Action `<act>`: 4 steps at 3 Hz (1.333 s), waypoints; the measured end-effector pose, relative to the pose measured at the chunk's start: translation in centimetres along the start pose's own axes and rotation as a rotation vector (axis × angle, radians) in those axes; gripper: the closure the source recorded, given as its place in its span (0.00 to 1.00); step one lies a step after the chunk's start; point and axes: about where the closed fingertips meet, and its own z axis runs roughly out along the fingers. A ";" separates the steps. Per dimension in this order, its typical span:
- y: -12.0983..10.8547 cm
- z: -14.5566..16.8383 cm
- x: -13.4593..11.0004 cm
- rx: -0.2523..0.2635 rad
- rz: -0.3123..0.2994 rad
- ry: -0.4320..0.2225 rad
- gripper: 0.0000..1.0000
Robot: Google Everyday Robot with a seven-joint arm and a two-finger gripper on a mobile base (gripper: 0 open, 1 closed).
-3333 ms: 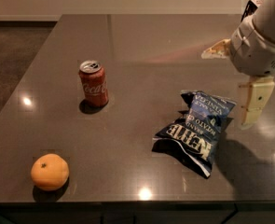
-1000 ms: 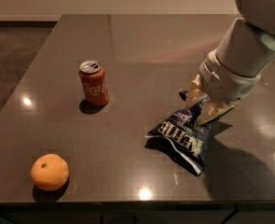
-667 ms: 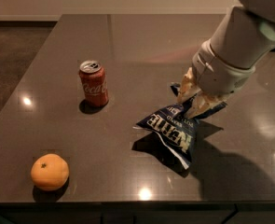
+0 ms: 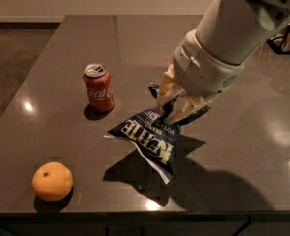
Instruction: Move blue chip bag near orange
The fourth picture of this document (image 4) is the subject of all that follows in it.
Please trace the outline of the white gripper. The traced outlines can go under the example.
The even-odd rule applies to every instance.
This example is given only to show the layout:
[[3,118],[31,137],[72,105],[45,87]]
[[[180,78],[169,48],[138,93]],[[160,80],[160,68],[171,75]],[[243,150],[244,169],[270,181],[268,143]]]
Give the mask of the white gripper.
[[[201,46],[195,30],[189,31],[175,49],[173,64],[162,76],[156,99],[157,106],[162,107],[179,95],[165,118],[169,125],[213,103],[244,69],[243,64],[227,64],[210,55]],[[187,93],[181,94],[182,87]]]

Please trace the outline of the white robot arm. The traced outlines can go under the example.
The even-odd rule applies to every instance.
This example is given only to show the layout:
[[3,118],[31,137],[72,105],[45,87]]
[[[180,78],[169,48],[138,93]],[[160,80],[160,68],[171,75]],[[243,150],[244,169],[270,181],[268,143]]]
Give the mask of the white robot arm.
[[175,49],[156,103],[174,103],[174,124],[227,91],[245,60],[290,23],[290,0],[213,0],[195,29]]

